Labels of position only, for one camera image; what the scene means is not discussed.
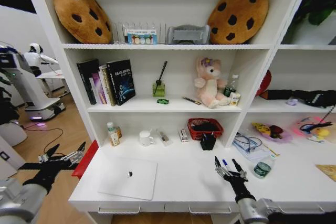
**white cabinet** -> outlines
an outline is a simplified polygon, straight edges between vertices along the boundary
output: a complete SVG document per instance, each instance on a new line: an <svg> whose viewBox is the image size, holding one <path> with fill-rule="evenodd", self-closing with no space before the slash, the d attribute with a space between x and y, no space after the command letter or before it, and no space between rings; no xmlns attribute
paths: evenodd
<svg viewBox="0 0 336 224"><path fill-rule="evenodd" d="M96 139L100 146L70 198L70 202L80 211L96 213L99 207L104 207L106 212L135 212L140 207L140 211L237 212L232 188L214 172L214 155L227 159L236 158L245 169L250 169L251 165L234 148L226 148L231 146L240 127L254 119L275 118L283 123L289 122L288 117L293 120L305 113L327 111L304 104L289 109L284 102L254 98L267 69L270 67L273 74L270 87L276 89L335 89L334 82L328 81L335 79L335 46L280 44L301 0L269 0L265 23L249 44L198 46L78 44L60 24L53 0L32 1L90 137L92 140ZM165 24L161 27L163 29L171 25L204 25L218 0L97 1L114 26L118 26L120 22L141 22ZM238 92L241 94L241 101L237 107L224 106L210 110L203 105L181 99L183 95L195 97L193 79L196 77L195 60L199 56L220 59L222 77L225 79L232 73L239 74ZM100 64L115 59L130 59L136 97L122 106L91 105L76 66L76 63L91 58L98 58ZM170 104L160 106L151 97L151 87L165 60L168 64L163 81ZM210 152L203 152L196 141L182 144L177 135L178 127L186 129L187 119L202 117L215 118L225 128L224 134ZM122 143L116 148L112 148L105 141L108 121L114 121L122 128ZM164 147L158 141L155 146L151 146L153 148L146 151L140 149L136 140L138 132L159 126L164 126L174 142L173 145ZM292 146L282 148L285 153L293 153ZM99 155L104 153L157 162L158 173L153 200L138 201L97 193L99 167L106 165ZM304 162L300 162L300 165L314 175L319 172ZM280 180L274 178L268 181L274 184L263 182L266 183L263 188L278 186L277 181ZM330 186L327 180L323 182L326 183L326 188ZM314 192L308 192L304 197L301 193L295 196L294 191L261 191L260 181L255 178L251 178L248 188L256 198L273 197L278 201L329 202L330 199L325 191L315 199Z"/></svg>

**shelf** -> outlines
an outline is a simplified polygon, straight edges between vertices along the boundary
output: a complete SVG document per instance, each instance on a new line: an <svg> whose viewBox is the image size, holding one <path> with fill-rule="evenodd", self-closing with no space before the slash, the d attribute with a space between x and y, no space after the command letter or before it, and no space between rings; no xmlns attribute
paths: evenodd
<svg viewBox="0 0 336 224"><path fill-rule="evenodd" d="M128 44L63 44L65 49L124 49L124 50L238 50L270 49L271 45L128 45Z"/></svg>
<svg viewBox="0 0 336 224"><path fill-rule="evenodd" d="M258 113L282 113L282 112L291 112L291 113L327 113L330 110L330 107L316 108L308 106L299 101L296 106L290 106L286 104L285 100L265 100L261 97L255 97L248 112L258 112Z"/></svg>
<svg viewBox="0 0 336 224"><path fill-rule="evenodd" d="M336 50L336 45L289 45L281 44L279 49L285 50Z"/></svg>
<svg viewBox="0 0 336 224"><path fill-rule="evenodd" d="M159 104L157 99L165 98L169 104ZM209 109L205 105L197 105L178 97L133 97L121 106L96 104L90 106L88 112L240 112L238 106L218 106Z"/></svg>
<svg viewBox="0 0 336 224"><path fill-rule="evenodd" d="M155 144L143 147L138 142L141 129L122 129L120 145L112 147L109 141L99 148L86 172L73 191L69 201L74 205L86 205L86 211L97 210L99 204L119 202L144 202L139 199L101 194L97 192L101 167L113 164L113 157L136 158L157 162L154 194L146 204L158 202L219 202L234 203L234 192L229 183L215 172L214 156L220 162L226 159L231 167L234 158L247 172L248 189L256 198L270 198L288 207L302 206L303 202L334 202L336 190L334 182L315 164L334 164L336 145L326 142L318 144L295 137L289 144L266 141L270 148L280 153L274 170L263 180L256 178L251 170L253 163L245 159L235 148L224 148L216 141L212 151L203 151L199 141L190 140L181 143L176 131L167 130L166 134L173 143L165 147L153 133ZM309 174L310 179L302 183L302 174Z"/></svg>

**red basket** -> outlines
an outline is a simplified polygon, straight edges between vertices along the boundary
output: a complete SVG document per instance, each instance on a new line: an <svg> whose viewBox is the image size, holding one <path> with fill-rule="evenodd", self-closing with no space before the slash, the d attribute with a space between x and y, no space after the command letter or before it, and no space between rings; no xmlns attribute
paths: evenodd
<svg viewBox="0 0 336 224"><path fill-rule="evenodd" d="M202 123L211 123L217 126L219 128L218 131L214 131L215 138L218 138L222 135L224 132L223 127L218 123L215 119L210 118L191 118L188 120L188 129L190 131L190 135L193 140L201 140L203 133L205 134L211 134L212 131L196 131L193 129L194 126L200 125Z"/></svg>

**red object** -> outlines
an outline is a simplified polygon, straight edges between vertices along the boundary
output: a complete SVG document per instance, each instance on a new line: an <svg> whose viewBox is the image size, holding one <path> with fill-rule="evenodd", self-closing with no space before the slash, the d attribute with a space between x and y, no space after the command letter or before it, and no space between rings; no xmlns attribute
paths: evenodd
<svg viewBox="0 0 336 224"><path fill-rule="evenodd" d="M256 93L256 97L258 95L261 95L262 93L264 93L264 91L268 88L269 84L271 83L272 80L272 74L269 70L267 70L263 81L260 84L260 88L258 89L257 93Z"/></svg>
<svg viewBox="0 0 336 224"><path fill-rule="evenodd" d="M77 165L74 172L71 174L72 177L78 177L79 179L81 179L81 177L83 176L86 168L88 168L88 166L89 166L89 164L90 164L90 162L91 162L91 160L92 160L92 158L95 155L97 150L98 150L98 144L97 144L97 141L94 140L92 142L92 144L90 145L88 151L85 153L82 160Z"/></svg>
<svg viewBox="0 0 336 224"><path fill-rule="evenodd" d="M215 119L191 118L191 119L188 120L188 129L190 131L190 135L191 135L191 138L193 140L201 140L202 136L203 136L203 133L205 133L205 134L211 134L212 133L212 131L196 131L196 130L193 129L194 126L197 126L197 125L200 125L200 124L203 124L203 123L211 123L219 129L218 131L214 131L215 138L218 138L224 132L223 127Z"/></svg>

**pink stuffed bunny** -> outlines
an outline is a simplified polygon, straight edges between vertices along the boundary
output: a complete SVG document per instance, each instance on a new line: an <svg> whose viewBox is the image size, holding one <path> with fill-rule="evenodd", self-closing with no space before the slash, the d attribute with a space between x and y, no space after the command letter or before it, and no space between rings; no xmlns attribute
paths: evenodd
<svg viewBox="0 0 336 224"><path fill-rule="evenodd" d="M208 58L198 58L196 70L198 78L195 79L198 98L210 109L217 105L228 105L230 98L218 91L224 88L226 81L219 79L221 75L221 61Z"/></svg>

